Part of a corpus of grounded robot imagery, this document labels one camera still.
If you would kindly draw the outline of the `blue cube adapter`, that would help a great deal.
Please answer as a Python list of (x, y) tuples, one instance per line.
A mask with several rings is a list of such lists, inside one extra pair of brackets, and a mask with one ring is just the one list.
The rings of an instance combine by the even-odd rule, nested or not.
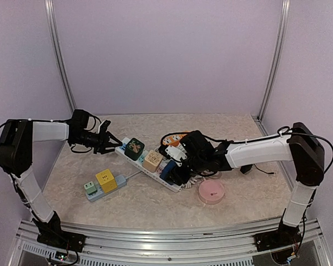
[(162, 180), (164, 180), (165, 182), (167, 182), (170, 185), (174, 184), (174, 181), (171, 179), (170, 177), (170, 172), (172, 169), (174, 169), (175, 167), (177, 167), (176, 162), (174, 162), (173, 160), (169, 161), (167, 163), (167, 165), (163, 168), (161, 174), (160, 174), (160, 178)]

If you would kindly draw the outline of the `long white power strip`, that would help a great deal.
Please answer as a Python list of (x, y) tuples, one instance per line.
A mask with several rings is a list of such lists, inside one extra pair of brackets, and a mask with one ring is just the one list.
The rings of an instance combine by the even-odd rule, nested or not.
[(142, 154), (138, 157), (137, 160), (132, 160), (130, 157), (125, 155), (125, 148), (127, 146), (127, 143), (130, 141), (129, 138), (125, 137), (122, 140), (123, 146), (117, 147), (115, 149), (115, 153), (129, 162), (131, 165), (133, 165), (135, 168), (137, 168), (139, 171), (141, 171), (143, 174), (149, 176), (153, 180), (157, 181), (159, 184), (163, 185), (164, 187), (168, 188), (169, 190), (177, 193), (180, 192), (182, 187), (178, 186), (174, 183), (167, 182), (160, 178), (160, 175), (162, 174), (163, 169), (167, 165), (166, 161), (160, 161), (157, 166), (152, 166), (152, 162), (150, 161), (150, 156), (148, 155), (152, 151), (148, 151), (146, 149), (143, 150)]

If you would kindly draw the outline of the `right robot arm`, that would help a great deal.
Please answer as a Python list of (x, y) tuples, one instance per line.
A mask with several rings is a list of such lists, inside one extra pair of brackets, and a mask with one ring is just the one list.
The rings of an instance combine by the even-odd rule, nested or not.
[(165, 153), (176, 166), (169, 178), (177, 185), (186, 184), (192, 176), (231, 171), (257, 163), (289, 161), (296, 171), (296, 183), (279, 229), (273, 233), (273, 242), (284, 246), (293, 239), (298, 226), (315, 195), (316, 189), (332, 166), (325, 163), (326, 139), (311, 133), (301, 122), (292, 127), (283, 126), (274, 135), (243, 141), (213, 139), (199, 130), (187, 133), (181, 140), (182, 149), (167, 146)]

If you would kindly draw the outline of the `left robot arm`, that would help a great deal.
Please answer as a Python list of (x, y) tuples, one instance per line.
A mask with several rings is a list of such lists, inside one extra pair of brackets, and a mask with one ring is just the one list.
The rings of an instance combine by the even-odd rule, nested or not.
[(82, 145), (94, 154), (107, 154), (122, 146), (108, 131), (110, 121), (100, 123), (98, 130), (88, 128), (89, 119), (98, 117), (75, 109), (67, 120), (9, 119), (0, 126), (0, 168), (11, 178), (16, 193), (32, 213), (34, 223), (54, 246), (67, 238), (57, 213), (45, 199), (33, 171), (33, 144), (65, 141), (70, 147)]

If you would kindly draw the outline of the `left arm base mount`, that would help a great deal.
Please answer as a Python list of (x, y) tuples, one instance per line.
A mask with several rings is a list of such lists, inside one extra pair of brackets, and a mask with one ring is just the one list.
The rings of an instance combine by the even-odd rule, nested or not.
[(86, 236), (79, 233), (61, 231), (56, 233), (50, 229), (39, 228), (37, 242), (59, 249), (82, 252)]

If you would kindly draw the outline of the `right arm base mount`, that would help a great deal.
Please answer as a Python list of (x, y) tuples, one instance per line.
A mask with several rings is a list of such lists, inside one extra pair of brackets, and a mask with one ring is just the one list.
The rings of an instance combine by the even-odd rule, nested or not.
[(299, 226), (291, 227), (280, 221), (276, 230), (258, 233), (254, 235), (254, 241), (258, 252), (265, 250), (281, 248), (292, 245), (295, 242), (300, 243), (302, 236)]

